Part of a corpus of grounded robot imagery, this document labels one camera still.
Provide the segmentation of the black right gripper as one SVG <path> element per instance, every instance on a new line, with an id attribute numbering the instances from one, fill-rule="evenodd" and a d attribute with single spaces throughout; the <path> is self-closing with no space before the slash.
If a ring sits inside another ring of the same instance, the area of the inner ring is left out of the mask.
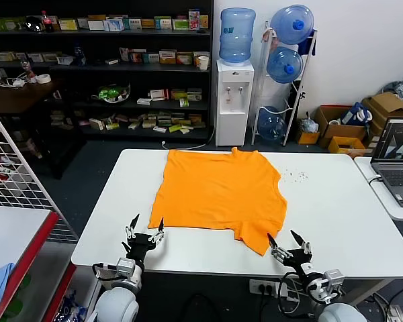
<path id="1" fill-rule="evenodd" d="M 268 233 L 267 237 L 269 240 L 269 245 L 271 248 L 271 255 L 277 260 L 282 261 L 285 267 L 290 267 L 293 269 L 300 269 L 302 264 L 307 264 L 311 262 L 312 259 L 312 249 L 310 242 L 305 241 L 301 235 L 296 233 L 294 230 L 290 230 L 294 240 L 299 245 L 299 248 L 292 250 L 285 250 L 279 247 L 273 238 L 273 236 Z"/>

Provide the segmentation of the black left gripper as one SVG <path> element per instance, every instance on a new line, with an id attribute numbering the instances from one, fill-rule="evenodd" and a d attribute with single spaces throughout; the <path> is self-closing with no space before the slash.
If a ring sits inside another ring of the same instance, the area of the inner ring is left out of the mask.
<path id="1" fill-rule="evenodd" d="M 122 242 L 127 259 L 134 260 L 137 265 L 144 265 L 147 252 L 154 250 L 164 236 L 164 218 L 161 219 L 157 232 L 154 235 L 136 233 L 135 227 L 140 214 L 137 214 L 130 224 L 125 226 L 127 242 Z"/>

